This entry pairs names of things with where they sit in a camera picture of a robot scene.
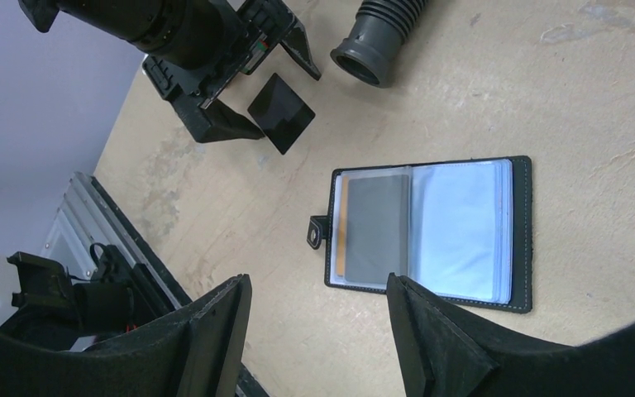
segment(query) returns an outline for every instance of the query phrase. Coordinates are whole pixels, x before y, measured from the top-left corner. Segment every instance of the orange strip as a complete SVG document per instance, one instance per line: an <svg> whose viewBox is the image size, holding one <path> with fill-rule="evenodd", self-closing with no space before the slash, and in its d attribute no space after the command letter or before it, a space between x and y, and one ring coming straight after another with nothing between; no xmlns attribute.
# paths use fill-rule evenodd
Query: orange strip
<svg viewBox="0 0 635 397"><path fill-rule="evenodd" d="M344 277L346 267L346 194L349 178L341 177L340 217L337 225L337 275Z"/></svg>

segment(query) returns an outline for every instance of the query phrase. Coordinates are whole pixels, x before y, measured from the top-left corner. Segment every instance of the black wallet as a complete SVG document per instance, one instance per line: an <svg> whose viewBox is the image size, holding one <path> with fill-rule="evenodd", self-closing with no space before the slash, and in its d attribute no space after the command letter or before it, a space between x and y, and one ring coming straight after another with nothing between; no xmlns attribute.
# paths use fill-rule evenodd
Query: black wallet
<svg viewBox="0 0 635 397"><path fill-rule="evenodd" d="M529 157L334 170L328 208L307 237L326 241L325 285L384 294L395 273L456 304L532 310Z"/></svg>

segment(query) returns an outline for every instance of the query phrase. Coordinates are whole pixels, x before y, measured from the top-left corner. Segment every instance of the card holder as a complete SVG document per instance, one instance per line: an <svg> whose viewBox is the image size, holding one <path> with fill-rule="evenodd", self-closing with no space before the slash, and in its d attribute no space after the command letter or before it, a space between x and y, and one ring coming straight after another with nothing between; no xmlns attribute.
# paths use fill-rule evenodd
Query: card holder
<svg viewBox="0 0 635 397"><path fill-rule="evenodd" d="M447 294L446 286L437 283L442 275L428 270L425 272L428 272L426 276L429 276L429 280L427 280L426 276L422 276L422 269L418 269L419 265L427 266L432 261L427 259L423 262L418 255L425 255L431 250L436 251L438 246L444 246L446 250L454 253L451 258L446 258L447 264L453 263L456 258L468 255L463 249L457 253L455 238L449 239L454 246L447 245L446 240L449 237L447 230L437 230L437 222L451 222L451 220L448 219L450 217L447 213L437 213L436 210L450 208L451 205L447 203L447 200L469 199L473 200L472 205L483 205L475 202L474 194L466 195L468 191L466 189L475 193L482 189L487 192L492 187L481 187L473 183L477 180L473 178L471 186L464 184L458 188L461 197L456 196L456 189L446 194L439 194L437 191L441 191L442 187L454 185L454 183L446 184L446 178L457 178L457 175L461 174L457 174L461 167L475 170L475 172L480 170L485 175L494 175L497 189L495 202L502 208L500 210L496 207L497 218L494 220L496 230L502 231L495 233L494 243L496 258L502 258L497 261L502 262L495 267L495 275L489 276L494 283L486 285L484 293L471 291L467 294L480 295L476 299ZM422 180L427 179L423 179L422 175L434 171L437 173L438 182L434 189L430 189L432 192L427 193L429 204L423 211L420 208L422 205L418 203L418 200L422 201L422 199L418 196L422 196L423 192L427 191L422 187ZM393 272L397 275L408 275L414 280L418 280L419 277L421 284L426 286L426 283L430 283L433 292L436 292L434 289L441 289L440 296L453 303L515 313L527 313L532 309L532 163L526 156L335 170L332 173L328 208L327 216L311 217L307 236L308 244L316 250L322 245L322 240L326 240L325 284L327 286L383 294L385 282L382 279ZM414 211L415 216L411 216L411 211ZM370 217L369 214L375 213L378 214L377 217ZM425 228L418 225L419 221L426 222L428 219L434 224ZM358 233L354 232L355 227L358 227ZM481 235L482 238L486 241L493 238L490 230L485 232L487 234ZM350 238L345 239L341 235L350 236ZM421 238L428 243L423 244L422 249L414 247L413 242L418 242ZM436 252L449 251L440 249ZM463 265L475 263L462 261ZM464 275L465 273L460 271L457 274ZM475 272L469 271L469 274L475 275ZM467 278L464 277L460 280L460 284L464 283L461 285L466 286L466 280Z"/></svg>

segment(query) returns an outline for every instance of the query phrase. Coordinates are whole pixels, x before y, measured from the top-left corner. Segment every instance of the table surface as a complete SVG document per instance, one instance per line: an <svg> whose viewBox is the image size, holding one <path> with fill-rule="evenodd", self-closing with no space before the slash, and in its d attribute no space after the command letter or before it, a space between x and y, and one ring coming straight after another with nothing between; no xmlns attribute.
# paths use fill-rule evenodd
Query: table surface
<svg viewBox="0 0 635 397"><path fill-rule="evenodd" d="M193 142L138 74L95 172L192 298L251 276L242 360L270 394L403 394L385 297L326 287L305 242L335 168L529 155L534 309L471 311L568 344L635 321L635 0L434 0L389 89L329 59L359 1L287 3L322 79L277 49L221 96L246 113L279 73L317 114L286 155Z"/></svg>

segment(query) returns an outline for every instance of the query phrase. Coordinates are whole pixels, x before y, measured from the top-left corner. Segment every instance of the table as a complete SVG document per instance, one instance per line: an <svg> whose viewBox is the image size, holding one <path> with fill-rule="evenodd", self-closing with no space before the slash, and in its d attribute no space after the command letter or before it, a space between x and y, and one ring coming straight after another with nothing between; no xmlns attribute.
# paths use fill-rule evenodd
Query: table
<svg viewBox="0 0 635 397"><path fill-rule="evenodd" d="M359 1L287 3L322 80L276 50L222 100L279 73L317 114L288 154L196 144L138 74L95 172L192 298L251 275L242 360L270 394L403 394L385 297L327 288L305 242L339 167L529 155L534 310L470 310L568 344L635 321L635 0L435 0L389 89L329 59Z"/></svg>

